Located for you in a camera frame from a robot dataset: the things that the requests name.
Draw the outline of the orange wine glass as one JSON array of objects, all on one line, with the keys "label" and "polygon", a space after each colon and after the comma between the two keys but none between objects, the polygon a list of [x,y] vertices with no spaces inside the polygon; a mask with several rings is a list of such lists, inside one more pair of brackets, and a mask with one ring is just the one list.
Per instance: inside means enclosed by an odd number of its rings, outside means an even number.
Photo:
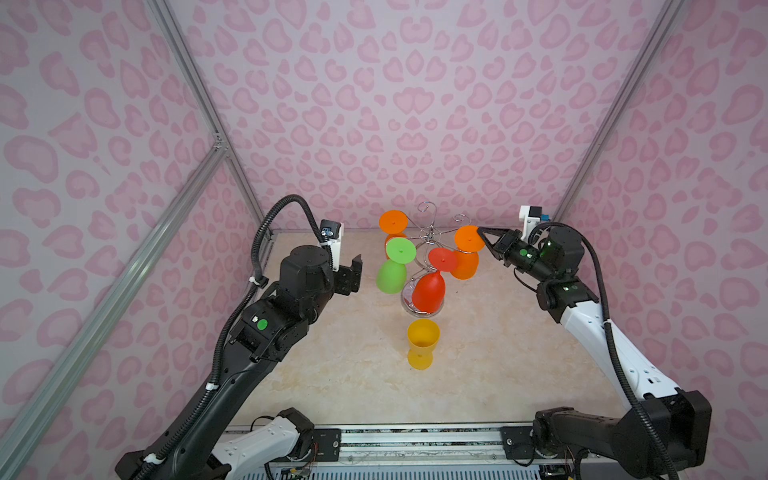
[{"label": "orange wine glass", "polygon": [[381,215],[379,219],[379,227],[387,234],[384,241],[384,251],[388,260],[390,257],[389,243],[393,239],[407,239],[405,235],[405,229],[408,226],[407,216],[399,210],[389,210]]},{"label": "orange wine glass", "polygon": [[485,247],[485,243],[477,230],[478,227],[475,225],[466,225],[454,233],[456,248],[454,255],[457,260],[457,267],[451,272],[451,275],[458,280],[468,280],[478,270],[479,252]]}]

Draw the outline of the red plastic wine glass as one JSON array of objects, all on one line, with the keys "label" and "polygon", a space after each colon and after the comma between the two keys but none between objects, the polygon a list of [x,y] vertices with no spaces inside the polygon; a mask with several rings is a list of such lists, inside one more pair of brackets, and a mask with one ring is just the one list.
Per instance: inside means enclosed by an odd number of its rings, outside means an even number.
[{"label": "red plastic wine glass", "polygon": [[434,248],[429,251],[427,260],[431,270],[418,280],[412,293],[414,308],[427,314],[436,313],[445,297],[446,284],[443,273],[451,273],[458,266],[458,260],[452,250]]}]

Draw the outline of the yellow plastic wine glass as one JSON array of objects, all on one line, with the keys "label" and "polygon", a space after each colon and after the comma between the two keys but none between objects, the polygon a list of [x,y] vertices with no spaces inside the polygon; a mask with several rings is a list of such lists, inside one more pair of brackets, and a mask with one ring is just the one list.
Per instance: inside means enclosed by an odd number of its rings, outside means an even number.
[{"label": "yellow plastic wine glass", "polygon": [[407,329],[409,365],[416,370],[426,370],[433,363],[434,350],[440,340],[439,326],[430,319],[412,322]]}]

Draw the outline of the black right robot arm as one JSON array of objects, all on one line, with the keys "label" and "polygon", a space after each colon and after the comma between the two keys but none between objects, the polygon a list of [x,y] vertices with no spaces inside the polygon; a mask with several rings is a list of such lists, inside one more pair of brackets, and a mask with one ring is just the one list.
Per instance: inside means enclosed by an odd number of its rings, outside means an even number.
[{"label": "black right robot arm", "polygon": [[532,443],[541,451],[571,447],[616,461],[636,478],[678,478],[703,464],[712,406],[661,372],[612,320],[602,266],[594,246],[575,228],[543,222],[519,230],[480,227],[493,257],[532,277],[541,310],[571,334],[622,395],[620,418],[572,407],[540,410]]}]

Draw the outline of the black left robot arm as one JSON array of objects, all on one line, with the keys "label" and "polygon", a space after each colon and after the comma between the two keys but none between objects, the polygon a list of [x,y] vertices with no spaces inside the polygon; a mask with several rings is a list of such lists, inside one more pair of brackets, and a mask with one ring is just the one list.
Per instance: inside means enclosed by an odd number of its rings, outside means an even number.
[{"label": "black left robot arm", "polygon": [[234,313],[214,348],[209,377],[182,413],[144,450],[125,454],[121,479],[232,479],[243,460],[261,453],[218,453],[222,434],[252,391],[302,340],[336,294],[360,288],[363,262],[340,263],[344,226],[324,220],[317,245],[294,248],[280,264],[277,282],[259,299],[251,294]]}]

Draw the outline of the green plastic wine glass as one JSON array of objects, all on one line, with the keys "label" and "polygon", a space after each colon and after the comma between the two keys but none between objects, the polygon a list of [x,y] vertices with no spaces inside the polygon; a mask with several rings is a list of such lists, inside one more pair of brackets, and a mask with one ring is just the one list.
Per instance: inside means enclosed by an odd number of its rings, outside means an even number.
[{"label": "green plastic wine glass", "polygon": [[415,260],[417,249],[411,240],[396,237],[387,242],[385,252],[387,260],[378,271],[376,285],[386,294],[398,294],[408,278],[406,266]]}]

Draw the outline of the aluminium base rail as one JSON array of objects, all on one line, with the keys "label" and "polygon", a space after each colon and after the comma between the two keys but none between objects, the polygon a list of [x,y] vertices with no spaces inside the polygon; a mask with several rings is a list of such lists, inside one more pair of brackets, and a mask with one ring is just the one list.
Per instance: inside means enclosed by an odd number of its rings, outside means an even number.
[{"label": "aluminium base rail", "polygon": [[528,423],[298,426],[259,417],[225,429],[205,479],[626,479],[613,459],[538,446]]}]

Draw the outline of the aluminium frame post back right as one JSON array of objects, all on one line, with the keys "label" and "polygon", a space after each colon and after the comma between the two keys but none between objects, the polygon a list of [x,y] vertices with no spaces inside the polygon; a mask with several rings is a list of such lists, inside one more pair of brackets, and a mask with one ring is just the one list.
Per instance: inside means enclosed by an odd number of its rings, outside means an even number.
[{"label": "aluminium frame post back right", "polygon": [[635,56],[624,80],[620,84],[595,137],[587,148],[562,200],[554,213],[555,221],[565,219],[568,210],[574,205],[581,188],[587,181],[593,167],[607,145],[608,140],[620,123],[621,117],[629,108],[631,101],[641,86],[644,77],[650,71],[655,59],[674,33],[677,24],[683,18],[688,1],[667,0],[657,15],[648,35]]}]

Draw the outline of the aluminium frame post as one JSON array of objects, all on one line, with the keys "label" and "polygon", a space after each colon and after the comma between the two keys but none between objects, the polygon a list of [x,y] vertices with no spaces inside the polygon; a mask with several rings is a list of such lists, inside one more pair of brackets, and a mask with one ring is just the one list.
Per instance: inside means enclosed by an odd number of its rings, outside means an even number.
[{"label": "aluminium frame post", "polygon": [[554,213],[555,221],[565,219],[568,210],[574,205],[581,188],[587,181],[593,167],[607,145],[608,140],[620,123],[621,117],[629,108],[631,101],[641,86],[644,77],[650,71],[655,59],[674,33],[677,24],[683,18],[688,1],[667,0],[657,15],[648,35],[635,56],[624,80],[620,84],[595,137],[587,148],[562,200]]},{"label": "aluminium frame post", "polygon": [[152,13],[154,21],[168,43],[172,57],[175,59],[185,79],[195,103],[205,120],[208,130],[214,138],[214,146],[219,149],[238,186],[244,201],[257,224],[263,220],[264,212],[257,201],[254,189],[250,184],[245,168],[230,136],[224,126],[213,96],[203,78],[194,55],[185,39],[183,29],[178,22],[172,5],[165,0],[149,0],[145,2]]}]

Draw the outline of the aluminium frame post back left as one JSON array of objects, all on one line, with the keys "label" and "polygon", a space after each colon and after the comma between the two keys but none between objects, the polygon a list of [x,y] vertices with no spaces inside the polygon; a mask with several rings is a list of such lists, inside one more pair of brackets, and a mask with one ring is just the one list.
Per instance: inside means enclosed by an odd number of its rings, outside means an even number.
[{"label": "aluminium frame post back left", "polygon": [[172,57],[175,59],[185,79],[195,103],[205,120],[208,130],[214,138],[214,146],[219,149],[238,186],[244,201],[257,224],[263,220],[264,212],[257,201],[254,189],[250,184],[245,168],[230,136],[224,126],[213,96],[203,78],[194,55],[185,39],[183,29],[178,22],[172,5],[165,0],[149,0],[145,2],[152,13],[154,21],[168,43]]}]

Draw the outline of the aluminium frame strut left diagonal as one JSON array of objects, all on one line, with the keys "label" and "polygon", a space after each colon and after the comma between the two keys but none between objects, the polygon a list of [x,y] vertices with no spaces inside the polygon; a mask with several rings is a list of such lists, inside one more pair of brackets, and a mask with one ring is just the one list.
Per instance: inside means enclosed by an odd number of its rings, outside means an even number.
[{"label": "aluminium frame strut left diagonal", "polygon": [[1,442],[3,479],[21,473],[227,153],[226,144],[211,148],[11,424]]}]

